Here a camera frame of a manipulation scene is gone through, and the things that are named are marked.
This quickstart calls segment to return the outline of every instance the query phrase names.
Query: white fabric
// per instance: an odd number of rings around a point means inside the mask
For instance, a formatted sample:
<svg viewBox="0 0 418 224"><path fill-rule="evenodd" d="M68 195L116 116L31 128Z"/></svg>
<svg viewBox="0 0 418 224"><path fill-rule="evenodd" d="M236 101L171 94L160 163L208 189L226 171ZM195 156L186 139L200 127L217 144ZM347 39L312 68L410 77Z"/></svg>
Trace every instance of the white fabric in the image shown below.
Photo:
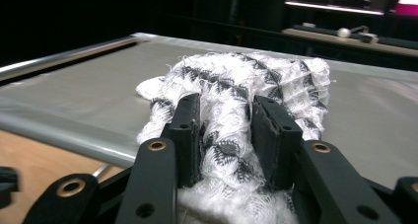
<svg viewBox="0 0 418 224"><path fill-rule="evenodd" d="M288 190L270 192L250 143L250 105L261 95L283 105L304 131L319 139L327 110L329 68L321 59L276 59L261 53L208 53L184 57L165 78L137 88L153 99L150 121L138 134L159 137L180 98L199 93L203 180L178 193L195 215L225 223L297 223Z"/></svg>

